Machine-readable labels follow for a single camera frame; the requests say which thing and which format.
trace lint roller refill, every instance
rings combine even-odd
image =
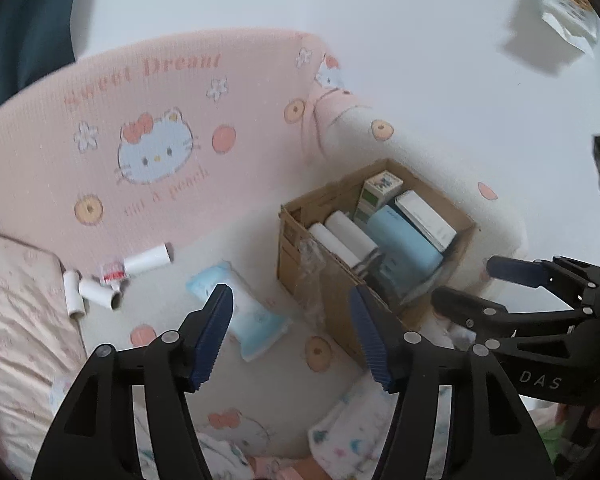
[[[69,317],[77,319],[84,316],[84,300],[78,291],[80,275],[76,270],[67,270],[62,275],[64,281],[64,300]]]
[[[124,259],[125,272],[128,276],[137,276],[148,270],[157,269],[171,263],[171,257],[165,244],[149,249]]]
[[[120,306],[122,296],[110,286],[102,286],[94,280],[83,278],[78,285],[80,295],[93,303],[97,303],[111,310],[116,310]]]
[[[354,269],[360,264],[360,258],[347,249],[346,245],[338,240],[323,224],[317,223],[312,225],[309,227],[309,232],[316,240],[324,245],[329,252],[339,257],[351,269]]]
[[[342,211],[336,211],[329,216],[324,226],[362,261],[370,259],[378,252],[378,245]]]

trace dark blue curtain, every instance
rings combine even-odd
[[[0,0],[0,105],[75,61],[69,19],[74,0]]]

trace plastic wrap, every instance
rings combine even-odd
[[[306,322],[314,330],[324,330],[324,302],[320,275],[328,259],[323,248],[313,238],[304,238],[298,245],[300,270],[296,281],[295,298],[304,310]]]

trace plastic bag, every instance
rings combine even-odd
[[[598,16],[588,0],[542,0],[542,19],[567,43],[593,57]]]
[[[306,322],[314,330],[322,331],[325,324],[320,274],[327,266],[327,258],[320,244],[311,237],[301,240],[298,250],[300,273],[296,281],[295,298],[304,311]]]

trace flower print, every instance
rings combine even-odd
[[[226,76],[224,76],[222,79],[213,79],[211,81],[211,88],[206,92],[206,96],[217,103],[222,94],[226,94],[228,91],[226,86]]]
[[[302,65],[309,63],[311,61],[311,54],[313,54],[313,51],[302,47],[298,53],[298,57],[296,57],[296,67],[300,68]]]
[[[74,141],[78,145],[78,151],[84,153],[88,149],[97,150],[97,135],[98,129],[95,126],[89,126],[85,121],[82,121],[78,125],[78,133],[74,135]]]

